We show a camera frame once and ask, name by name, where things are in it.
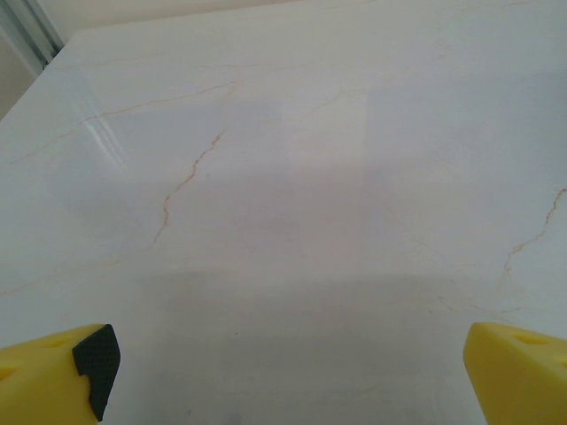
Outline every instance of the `marble surface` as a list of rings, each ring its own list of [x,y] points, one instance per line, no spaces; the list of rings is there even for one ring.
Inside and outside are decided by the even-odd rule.
[[[0,123],[0,344],[112,323],[108,424],[484,423],[469,325],[567,337],[566,14],[80,32]]]

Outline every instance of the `black foam piece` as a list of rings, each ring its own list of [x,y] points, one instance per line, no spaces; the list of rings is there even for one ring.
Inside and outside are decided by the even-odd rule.
[[[108,397],[120,365],[120,348],[111,325],[104,325],[73,348],[79,375],[89,378],[90,408],[98,421],[103,420]]]

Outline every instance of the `yellow plastic part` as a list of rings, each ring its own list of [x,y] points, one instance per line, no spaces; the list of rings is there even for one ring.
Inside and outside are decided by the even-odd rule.
[[[91,425],[89,378],[72,349],[103,325],[89,325],[0,350],[0,423]]]
[[[464,363],[489,425],[567,424],[567,341],[475,323]]]

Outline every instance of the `marble vein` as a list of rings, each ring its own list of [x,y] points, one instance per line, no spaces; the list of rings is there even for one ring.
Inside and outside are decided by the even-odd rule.
[[[229,82],[225,82],[223,84],[217,85],[217,86],[213,86],[213,87],[209,87],[208,89],[203,89],[201,91],[198,91],[196,93],[189,93],[189,94],[185,94],[185,95],[180,95],[177,97],[169,97],[167,99],[159,99],[159,100],[150,100],[148,102],[144,102],[142,104],[135,104],[134,106],[129,106],[128,108],[123,108],[123,109],[119,109],[117,111],[111,111],[111,112],[103,112],[99,115],[93,116],[93,117],[88,117],[82,121],[79,121],[77,124],[75,124],[73,126],[73,128],[71,128],[69,131],[67,131],[66,133],[64,133],[63,135],[58,135],[57,137],[54,137],[53,139],[49,140],[47,143],[43,144],[42,146],[40,146],[39,148],[37,148],[35,151],[32,151],[26,155],[24,155],[23,157],[20,157],[18,159],[14,159],[13,161],[8,162],[8,165],[13,165],[13,164],[18,164],[19,162],[31,158],[33,156],[35,156],[37,153],[45,150],[46,148],[48,148],[49,146],[51,146],[52,144],[54,144],[56,141],[64,139],[66,137],[68,137],[69,135],[71,135],[77,128],[79,128],[81,125],[85,124],[88,121],[92,121],[92,120],[100,120],[104,117],[109,117],[109,116],[113,116],[113,115],[118,115],[120,113],[125,113],[125,112],[133,112],[136,111],[140,108],[143,108],[145,106],[149,106],[151,104],[164,104],[164,103],[168,103],[168,102],[175,102],[178,100],[183,100],[189,97],[195,97],[195,96],[199,96],[199,95],[203,95],[209,91],[213,91],[213,90],[217,90],[217,89],[222,89],[228,86],[233,86],[236,85],[238,83],[238,81],[229,81]]]
[[[559,207],[559,202],[561,201],[561,198],[563,197],[563,194],[565,192],[567,192],[567,188],[563,188],[563,189],[559,190],[559,192],[557,192],[557,196],[555,197],[555,200],[553,201],[553,205],[552,205],[551,209],[549,210],[548,215],[546,216],[546,221],[543,224],[543,229],[533,238],[528,239],[527,241],[525,241],[525,242],[523,242],[519,245],[516,245],[512,249],[512,251],[510,251],[508,253],[508,257],[506,258],[506,263],[504,263],[504,272],[505,273],[509,273],[512,270],[511,262],[512,262],[512,257],[515,254],[518,254],[519,252],[521,252],[525,248],[526,245],[529,245],[530,243],[533,243],[533,242],[540,240],[546,234],[546,232],[548,230],[549,222],[551,221],[555,211],[557,211],[557,208]]]
[[[181,190],[183,188],[183,186],[185,186],[187,183],[189,183],[191,180],[193,180],[193,178],[197,175],[198,164],[206,156],[207,153],[209,153],[210,151],[212,151],[216,147],[217,143],[222,139],[222,137],[224,136],[226,131],[227,130],[225,128],[214,138],[214,140],[211,142],[211,145],[209,146],[209,148],[206,149],[205,151],[203,151],[198,156],[198,158],[195,159],[195,162],[193,162],[193,165],[191,166],[191,171],[190,171],[189,175],[185,178],[185,180],[183,180],[181,183],[179,183],[175,187],[174,191],[169,193],[166,196],[166,198],[163,200],[163,203],[161,204],[161,209],[163,211],[163,221],[161,222],[161,226],[159,227],[158,231],[156,232],[156,236],[153,237],[153,242],[151,244],[155,244],[158,241],[158,238],[161,236],[161,233],[169,225],[169,204],[171,202],[172,196],[175,195],[177,192],[179,192],[179,190]]]

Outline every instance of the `white wall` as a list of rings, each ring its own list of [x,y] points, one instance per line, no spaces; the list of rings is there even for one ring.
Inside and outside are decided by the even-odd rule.
[[[39,0],[64,42],[82,28],[294,0]]]
[[[34,77],[0,35],[0,120],[18,102]]]

